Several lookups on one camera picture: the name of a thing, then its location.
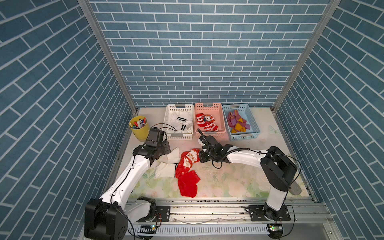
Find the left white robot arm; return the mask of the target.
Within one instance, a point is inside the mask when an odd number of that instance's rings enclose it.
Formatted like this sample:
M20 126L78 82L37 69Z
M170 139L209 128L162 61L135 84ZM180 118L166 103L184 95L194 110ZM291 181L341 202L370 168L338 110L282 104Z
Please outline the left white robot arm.
M98 199L90 199L85 207L84 236L91 240L121 240L127 232L134 238L137 221L152 221L149 226L155 232L162 224L156 201L147 197L138 198L126 207L136 184L150 166L161 156L171 152L165 131L152 128L143 145L133 150L129 165L112 186Z

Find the red santa sock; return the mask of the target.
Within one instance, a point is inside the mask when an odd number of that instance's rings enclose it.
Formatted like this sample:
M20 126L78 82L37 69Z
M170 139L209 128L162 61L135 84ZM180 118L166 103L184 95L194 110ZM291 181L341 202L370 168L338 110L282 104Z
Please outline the red santa sock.
M179 179L182 175L187 174L192 166L200 162L200 150L195 148L189 152L183 152L181 155L181 160L178 163L175 171L175 177Z
M200 177L197 175L195 170L184 173L178 179L178 186L183 197L194 198L198 192L197 183L200 181Z

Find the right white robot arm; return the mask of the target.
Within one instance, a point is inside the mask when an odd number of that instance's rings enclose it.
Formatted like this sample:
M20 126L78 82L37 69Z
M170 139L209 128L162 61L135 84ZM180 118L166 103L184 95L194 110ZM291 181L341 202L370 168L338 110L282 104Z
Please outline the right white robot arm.
M264 216L277 221L283 215L283 205L292 183L301 173L293 158L285 155L278 147L267 150L238 148L233 145L221 145L213 136L205 136L201 130L199 143L201 163L211 162L215 169L221 169L224 163L243 164L262 169L271 185L268 198L263 206Z

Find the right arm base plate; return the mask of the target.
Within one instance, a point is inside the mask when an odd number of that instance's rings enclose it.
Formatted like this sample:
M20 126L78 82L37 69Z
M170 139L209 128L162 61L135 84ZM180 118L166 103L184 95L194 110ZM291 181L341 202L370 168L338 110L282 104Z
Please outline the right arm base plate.
M252 222L289 222L291 221L291 216L289 214L288 208L286 205L282 205L280 210L276 211L271 207L264 205L249 205L245 207L245 211L250 215Z

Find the purple striped sock front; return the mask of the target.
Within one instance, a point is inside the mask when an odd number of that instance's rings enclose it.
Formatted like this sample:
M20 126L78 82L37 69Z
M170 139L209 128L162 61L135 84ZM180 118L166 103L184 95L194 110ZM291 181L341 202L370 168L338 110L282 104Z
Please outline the purple striped sock front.
M238 110L234 110L227 114L228 125L231 129L231 134L246 133L251 130L251 125L247 120L241 117Z

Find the red white striped sock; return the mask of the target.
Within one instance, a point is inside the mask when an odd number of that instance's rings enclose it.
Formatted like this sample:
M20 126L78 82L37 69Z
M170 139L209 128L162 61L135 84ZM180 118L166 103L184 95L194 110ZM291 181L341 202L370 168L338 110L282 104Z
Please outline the red white striped sock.
M216 132L219 127L214 122L197 122L199 129L203 132Z

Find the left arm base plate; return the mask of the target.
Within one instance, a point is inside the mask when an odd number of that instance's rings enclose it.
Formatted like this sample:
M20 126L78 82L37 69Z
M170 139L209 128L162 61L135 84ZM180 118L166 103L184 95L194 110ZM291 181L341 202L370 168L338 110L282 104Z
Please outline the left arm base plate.
M154 215L149 213L149 216L138 219L136 223L155 223L155 222L169 222L171 207L170 206L156 206Z

